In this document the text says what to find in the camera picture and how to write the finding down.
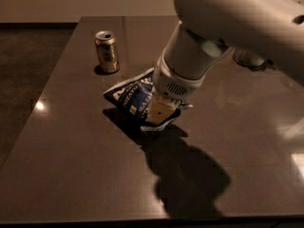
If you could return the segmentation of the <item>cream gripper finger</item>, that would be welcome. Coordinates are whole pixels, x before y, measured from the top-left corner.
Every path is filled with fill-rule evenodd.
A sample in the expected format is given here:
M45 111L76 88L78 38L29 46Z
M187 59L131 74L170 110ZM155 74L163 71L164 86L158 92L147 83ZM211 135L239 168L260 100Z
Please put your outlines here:
M169 98L153 94L147 110L146 121L158 125L170 117L176 110L176 104Z

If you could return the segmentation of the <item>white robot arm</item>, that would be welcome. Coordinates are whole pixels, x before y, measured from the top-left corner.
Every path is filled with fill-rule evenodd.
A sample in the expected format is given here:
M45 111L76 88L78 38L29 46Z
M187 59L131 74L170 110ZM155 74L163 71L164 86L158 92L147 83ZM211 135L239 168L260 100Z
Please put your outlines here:
M160 124L201 86L228 48L304 81L304 10L291 0L174 0L180 19L154 69L147 121Z

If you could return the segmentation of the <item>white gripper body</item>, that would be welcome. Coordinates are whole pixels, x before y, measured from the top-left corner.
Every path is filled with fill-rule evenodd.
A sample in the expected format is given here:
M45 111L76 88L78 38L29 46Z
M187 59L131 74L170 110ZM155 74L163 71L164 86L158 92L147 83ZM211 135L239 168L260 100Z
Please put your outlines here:
M153 84L163 97L185 101L201 86L203 79L203 76L195 80L179 76L169 68L162 54L154 68Z

